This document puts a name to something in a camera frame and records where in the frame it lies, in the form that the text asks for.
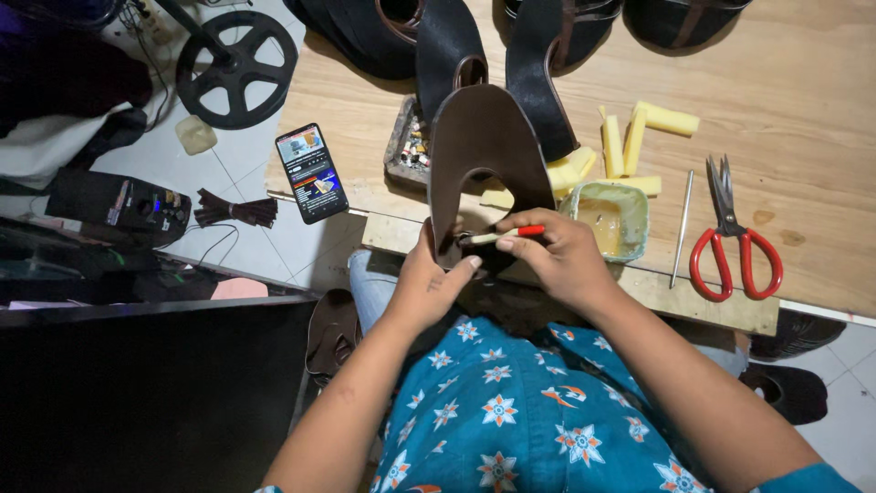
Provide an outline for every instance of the sewing machine wheel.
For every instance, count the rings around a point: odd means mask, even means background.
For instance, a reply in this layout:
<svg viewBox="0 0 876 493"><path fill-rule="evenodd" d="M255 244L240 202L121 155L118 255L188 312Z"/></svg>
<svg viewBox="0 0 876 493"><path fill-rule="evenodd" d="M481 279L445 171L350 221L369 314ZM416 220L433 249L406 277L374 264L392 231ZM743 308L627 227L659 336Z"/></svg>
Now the sewing machine wheel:
<svg viewBox="0 0 876 493"><path fill-rule="evenodd" d="M286 92L292 80L298 49L292 36L282 24L259 12L236 11L210 19L202 28L219 39L219 33L236 27L251 29L235 44L225 48L227 60L214 56L210 66L203 70L196 66L198 54L207 47L198 36L192 36L182 48L176 65L176 89L189 113L200 117L207 125L225 130L248 128L265 121L286 101ZM277 40L284 62L281 67L256 61L256 52L269 38ZM277 84L264 102L249 109L245 90L250 82L263 81ZM212 89L228 91L228 114L216 113L201 102L201 97Z"/></svg>

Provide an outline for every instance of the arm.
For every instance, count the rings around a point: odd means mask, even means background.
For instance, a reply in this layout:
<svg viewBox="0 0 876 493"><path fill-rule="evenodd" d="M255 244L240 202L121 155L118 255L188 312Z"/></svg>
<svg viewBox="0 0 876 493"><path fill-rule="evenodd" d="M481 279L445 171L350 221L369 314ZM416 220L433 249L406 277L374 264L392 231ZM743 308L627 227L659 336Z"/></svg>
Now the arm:
<svg viewBox="0 0 876 493"><path fill-rule="evenodd" d="M496 247L526 261L548 294L603 332L722 489L748 491L821 461L769 404L618 286L587 225L535 210L497 229L534 224L545 226L547 246L504 238Z"/></svg>
<svg viewBox="0 0 876 493"><path fill-rule="evenodd" d="M356 490L407 349L447 313L481 264L468 257L445 274L432 260L427 228L405 259L383 316L286 439L264 486L286 493Z"/></svg>

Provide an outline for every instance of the phone screen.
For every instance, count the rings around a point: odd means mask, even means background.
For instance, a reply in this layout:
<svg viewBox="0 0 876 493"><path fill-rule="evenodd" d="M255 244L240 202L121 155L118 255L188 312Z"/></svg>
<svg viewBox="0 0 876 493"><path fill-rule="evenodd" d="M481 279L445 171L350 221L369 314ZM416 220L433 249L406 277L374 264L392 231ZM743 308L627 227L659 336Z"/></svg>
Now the phone screen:
<svg viewBox="0 0 876 493"><path fill-rule="evenodd" d="M305 224L347 210L347 196L317 124L280 136L276 144Z"/></svg>

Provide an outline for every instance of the scissors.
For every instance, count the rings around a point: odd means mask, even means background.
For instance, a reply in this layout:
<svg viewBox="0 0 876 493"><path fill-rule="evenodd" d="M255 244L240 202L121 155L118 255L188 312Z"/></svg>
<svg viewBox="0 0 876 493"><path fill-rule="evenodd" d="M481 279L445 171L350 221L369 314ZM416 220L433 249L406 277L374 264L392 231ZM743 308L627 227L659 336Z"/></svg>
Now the scissors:
<svg viewBox="0 0 876 493"><path fill-rule="evenodd" d="M779 289L781 278L784 275L784 271L781 268L781 258L779 258L779 254L770 245L769 241L757 234L753 229L744 228L736 222L736 213L733 212L733 185L730 181L730 162L727 160L727 154L721 160L720 175L715 170L715 162L711 156L706 161L706 165L706 174L709 176L709 190L711 191L712 202L715 205L715 213L717 214L717 228L707 229L696 242L696 245L694 245L694 251L690 254L690 282L694 285L694 289L696 289L700 296L713 303L721 303L733 294L733 280L730 276L730 268L727 266L724 248L721 246L721 237L735 236L739 238L739 263L742 266L742 285L745 288L745 295L755 301L770 297ZM703 278L700 276L700 254L703 252L703 248L708 241L711 241L712 253L715 255L717 270L721 275L720 293L707 288ZM773 269L773 278L770 280L769 286L763 291L757 291L754 288L754 279L752 277L752 242L766 255Z"/></svg>

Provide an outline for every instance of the blue floral shirt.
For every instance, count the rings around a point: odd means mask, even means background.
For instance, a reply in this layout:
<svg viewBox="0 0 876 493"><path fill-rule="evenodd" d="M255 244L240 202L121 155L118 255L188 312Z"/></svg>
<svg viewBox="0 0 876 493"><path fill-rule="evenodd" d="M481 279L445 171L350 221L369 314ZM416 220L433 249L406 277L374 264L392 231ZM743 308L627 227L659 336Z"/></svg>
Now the blue floral shirt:
<svg viewBox="0 0 876 493"><path fill-rule="evenodd" d="M708 491L598 332L551 324L527 339L464 319L409 370L371 492ZM826 464L762 493L858 491Z"/></svg>

